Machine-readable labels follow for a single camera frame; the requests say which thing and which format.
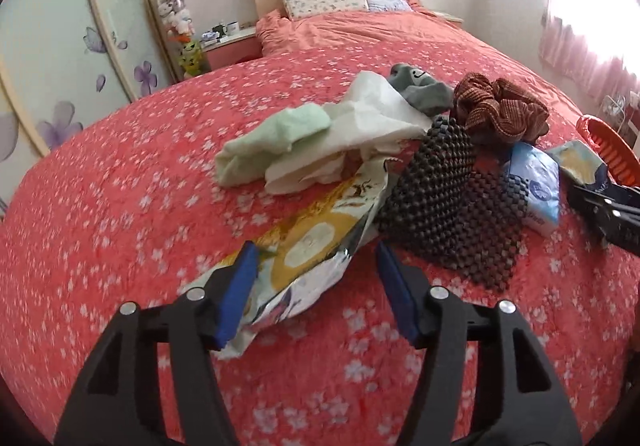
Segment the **pink bedside table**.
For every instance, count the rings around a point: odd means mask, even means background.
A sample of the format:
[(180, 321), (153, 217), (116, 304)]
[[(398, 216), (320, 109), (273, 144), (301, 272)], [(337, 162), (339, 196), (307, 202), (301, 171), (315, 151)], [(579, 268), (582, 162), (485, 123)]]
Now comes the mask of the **pink bedside table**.
[(262, 58), (262, 43), (258, 40), (256, 28), (247, 27), (215, 44), (206, 45), (203, 52), (209, 68), (217, 70)]

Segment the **orange plastic laundry basket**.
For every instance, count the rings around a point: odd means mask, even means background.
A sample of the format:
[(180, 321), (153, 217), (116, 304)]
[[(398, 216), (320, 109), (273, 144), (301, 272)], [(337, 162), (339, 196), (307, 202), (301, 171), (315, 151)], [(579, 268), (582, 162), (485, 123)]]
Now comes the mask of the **orange plastic laundry basket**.
[(612, 128), (595, 116), (583, 114), (576, 122), (576, 130), (605, 162), (617, 184), (639, 186), (639, 159)]

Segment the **green plush toy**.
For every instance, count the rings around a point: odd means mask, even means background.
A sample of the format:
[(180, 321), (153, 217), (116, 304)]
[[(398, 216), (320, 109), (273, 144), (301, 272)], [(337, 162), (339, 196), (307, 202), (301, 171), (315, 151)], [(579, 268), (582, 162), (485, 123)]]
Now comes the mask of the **green plush toy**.
[(195, 78), (206, 73), (206, 58), (198, 41), (184, 43), (180, 48), (180, 66), (185, 79)]

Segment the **red patterned scrunchie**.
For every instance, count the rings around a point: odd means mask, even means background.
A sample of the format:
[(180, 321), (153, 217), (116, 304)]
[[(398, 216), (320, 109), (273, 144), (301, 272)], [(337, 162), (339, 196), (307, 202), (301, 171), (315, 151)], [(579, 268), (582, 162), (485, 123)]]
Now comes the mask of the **red patterned scrunchie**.
[(534, 144), (549, 132), (548, 107), (525, 88), (470, 72), (454, 88), (451, 117), (478, 144)]

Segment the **light green sock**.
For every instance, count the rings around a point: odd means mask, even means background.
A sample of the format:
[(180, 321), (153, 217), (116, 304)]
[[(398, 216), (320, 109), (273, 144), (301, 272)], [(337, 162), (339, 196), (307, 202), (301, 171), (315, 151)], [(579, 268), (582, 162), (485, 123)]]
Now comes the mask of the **light green sock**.
[(296, 143), (327, 130), (330, 116), (316, 104), (285, 108), (268, 117), (250, 132), (229, 140), (215, 156), (216, 182), (221, 187), (260, 180), (265, 172)]

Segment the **grey sock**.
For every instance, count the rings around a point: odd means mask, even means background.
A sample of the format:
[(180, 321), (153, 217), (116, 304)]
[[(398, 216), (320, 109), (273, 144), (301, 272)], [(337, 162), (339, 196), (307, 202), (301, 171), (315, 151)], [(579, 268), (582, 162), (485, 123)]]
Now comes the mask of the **grey sock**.
[(427, 117), (443, 114), (454, 106), (452, 88), (418, 67), (393, 65), (387, 81), (411, 107)]

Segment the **floral sliding wardrobe doors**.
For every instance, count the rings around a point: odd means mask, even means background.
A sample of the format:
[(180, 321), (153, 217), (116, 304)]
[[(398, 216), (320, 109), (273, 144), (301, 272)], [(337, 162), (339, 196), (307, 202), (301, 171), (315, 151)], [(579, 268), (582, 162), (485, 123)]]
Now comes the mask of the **floral sliding wardrobe doors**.
[(150, 0), (1, 0), (1, 206), (93, 123), (175, 83)]

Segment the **red floral blanket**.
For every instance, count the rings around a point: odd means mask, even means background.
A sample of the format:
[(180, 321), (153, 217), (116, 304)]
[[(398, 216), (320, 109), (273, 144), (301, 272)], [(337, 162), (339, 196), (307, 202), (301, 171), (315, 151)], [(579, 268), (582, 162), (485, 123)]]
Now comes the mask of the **red floral blanket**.
[[(356, 74), (393, 64), (456, 84), (505, 78), (543, 100), (553, 147), (576, 137), (568, 98), (478, 41), (315, 48), (224, 68), (159, 91), (89, 126), (41, 160), (1, 226), (1, 373), (52, 436), (87, 354), (122, 302), (157, 306), (278, 221), (326, 194), (224, 189), (220, 148), (270, 114), (340, 98)], [(593, 241), (563, 208), (552, 235), (526, 232), (509, 298), (544, 346), (584, 437), (614, 408), (634, 326), (639, 261)], [(398, 334), (371, 248), (316, 305), (217, 362), (245, 445), (389, 445), (422, 364)]]

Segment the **salmon pink duvet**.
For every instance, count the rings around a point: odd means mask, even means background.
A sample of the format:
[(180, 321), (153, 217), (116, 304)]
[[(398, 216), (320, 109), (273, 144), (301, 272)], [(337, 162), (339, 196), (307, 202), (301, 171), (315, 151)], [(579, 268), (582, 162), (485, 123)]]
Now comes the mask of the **salmon pink duvet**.
[(474, 36), (427, 10), (337, 12), (290, 19), (273, 10), (258, 20), (264, 56), (374, 42), (476, 42)]

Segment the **blue tissue pack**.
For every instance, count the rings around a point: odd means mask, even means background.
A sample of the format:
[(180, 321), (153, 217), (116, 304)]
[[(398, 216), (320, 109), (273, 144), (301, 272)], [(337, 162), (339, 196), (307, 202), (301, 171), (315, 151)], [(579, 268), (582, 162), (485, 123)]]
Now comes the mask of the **blue tissue pack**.
[(504, 169), (518, 177), (527, 192), (524, 223), (539, 235), (548, 237), (560, 221), (560, 169), (544, 151), (518, 142)]

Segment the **black anti-slip mesh mat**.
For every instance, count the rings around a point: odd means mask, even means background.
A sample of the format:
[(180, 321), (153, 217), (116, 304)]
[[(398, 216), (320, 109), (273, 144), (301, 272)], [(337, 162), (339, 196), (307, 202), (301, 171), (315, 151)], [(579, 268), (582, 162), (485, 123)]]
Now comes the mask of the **black anti-slip mesh mat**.
[(527, 211), (521, 177), (476, 167), (464, 127), (438, 116), (375, 219), (393, 244), (505, 292), (514, 274)]

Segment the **yellow white snack wrapper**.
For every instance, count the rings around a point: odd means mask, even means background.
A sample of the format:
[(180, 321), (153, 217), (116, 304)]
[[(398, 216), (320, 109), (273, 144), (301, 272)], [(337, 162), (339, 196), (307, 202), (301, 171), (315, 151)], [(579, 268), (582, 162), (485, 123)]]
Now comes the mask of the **yellow white snack wrapper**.
[(356, 251), (373, 238), (386, 194), (387, 157), (372, 159), (332, 192), (257, 238), (257, 279), (239, 328), (217, 356), (241, 356), (258, 333), (292, 318), (344, 276)]

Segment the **white tissue paper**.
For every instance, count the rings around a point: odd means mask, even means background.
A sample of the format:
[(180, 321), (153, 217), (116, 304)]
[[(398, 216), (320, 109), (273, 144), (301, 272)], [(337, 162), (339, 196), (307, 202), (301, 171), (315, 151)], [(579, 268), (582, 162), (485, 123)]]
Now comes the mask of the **white tissue paper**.
[(313, 184), (341, 179), (346, 157), (367, 161), (378, 154), (398, 154), (402, 140), (420, 140), (433, 121), (411, 107), (384, 76), (371, 71), (356, 75), (339, 102), (322, 109), (330, 126), (296, 143), (265, 172), (270, 195), (301, 192)]

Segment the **blue yellow snack bag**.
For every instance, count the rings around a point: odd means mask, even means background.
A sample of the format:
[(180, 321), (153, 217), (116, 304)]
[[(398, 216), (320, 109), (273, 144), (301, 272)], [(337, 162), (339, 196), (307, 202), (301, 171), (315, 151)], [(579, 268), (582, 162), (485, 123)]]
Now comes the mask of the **blue yellow snack bag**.
[(547, 154), (579, 186), (602, 192), (611, 185), (608, 166), (580, 140), (569, 140), (560, 146), (549, 148)]

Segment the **right bedside table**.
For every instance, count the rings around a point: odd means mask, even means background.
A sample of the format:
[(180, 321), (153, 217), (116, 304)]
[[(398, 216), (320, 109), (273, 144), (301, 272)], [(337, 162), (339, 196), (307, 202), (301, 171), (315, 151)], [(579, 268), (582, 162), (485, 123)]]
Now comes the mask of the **right bedside table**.
[(431, 13), (433, 15), (435, 15), (436, 17), (444, 20), (444, 21), (451, 22), (452, 24), (463, 24), (464, 23), (464, 20), (462, 18), (454, 16), (454, 15), (450, 15), (448, 13), (435, 12), (434, 10)]

